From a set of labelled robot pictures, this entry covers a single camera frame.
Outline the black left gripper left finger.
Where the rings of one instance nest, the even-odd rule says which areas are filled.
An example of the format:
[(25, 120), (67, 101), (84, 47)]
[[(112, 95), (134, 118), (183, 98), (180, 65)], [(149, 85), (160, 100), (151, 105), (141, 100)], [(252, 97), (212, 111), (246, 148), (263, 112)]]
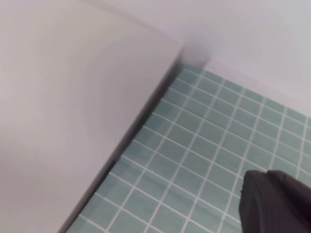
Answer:
[(311, 231), (311, 211), (298, 211), (267, 172), (245, 173), (239, 215), (244, 233)]

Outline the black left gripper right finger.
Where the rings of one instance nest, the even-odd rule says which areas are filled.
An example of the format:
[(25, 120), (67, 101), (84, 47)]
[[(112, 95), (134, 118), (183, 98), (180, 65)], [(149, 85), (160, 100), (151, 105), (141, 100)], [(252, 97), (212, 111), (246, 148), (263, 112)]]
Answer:
[(276, 182), (298, 211), (311, 210), (311, 188), (281, 170), (268, 170), (267, 175)]

